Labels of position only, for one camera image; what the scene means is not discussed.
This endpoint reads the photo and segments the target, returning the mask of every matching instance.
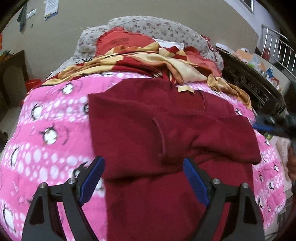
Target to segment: human hand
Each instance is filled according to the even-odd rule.
[[[291,146],[289,147],[288,152],[288,176],[291,179],[291,181],[296,181],[296,156]]]

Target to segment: window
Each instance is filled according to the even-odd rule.
[[[253,0],[240,0],[251,13],[254,13],[254,4]]]

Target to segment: wooden table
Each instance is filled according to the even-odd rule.
[[[3,98],[7,104],[7,106],[10,105],[10,99],[9,96],[6,92],[4,83],[3,83],[3,75],[5,72],[5,69],[10,67],[10,66],[15,66],[18,68],[22,68],[22,74],[24,76],[24,81],[27,82],[29,80],[29,76],[27,73],[27,67],[26,67],[26,62],[25,62],[25,52],[24,50],[14,54],[13,56],[9,57],[8,59],[5,59],[4,61],[0,62],[0,91],[3,95]]]
[[[218,49],[224,60],[223,78],[250,96],[257,113],[279,116],[286,104],[281,93],[260,73],[222,49]]]

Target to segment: clothing tag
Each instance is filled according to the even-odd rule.
[[[190,92],[194,93],[194,89],[192,89],[188,85],[178,86],[178,92],[182,92],[182,91],[190,91]]]

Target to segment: pink cloth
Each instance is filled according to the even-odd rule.
[[[105,72],[55,86],[43,86],[28,95],[16,132],[6,145],[0,166],[0,223],[14,241],[21,240],[30,200],[38,184],[64,183],[73,177],[73,170],[81,163],[94,159],[87,95],[104,92],[122,79],[133,77],[148,78],[136,73]],[[216,93],[206,83],[188,85],[195,90],[218,95],[230,102],[237,114],[248,117],[250,122],[255,120],[253,113],[235,97]],[[274,148],[264,143],[262,135],[257,132],[256,135],[263,160],[253,166],[254,189],[256,201],[262,206],[266,229],[285,203],[283,170]],[[104,196],[102,180],[91,200],[83,206],[99,240],[107,237]],[[72,241],[73,235],[61,204],[59,211],[67,240]]]

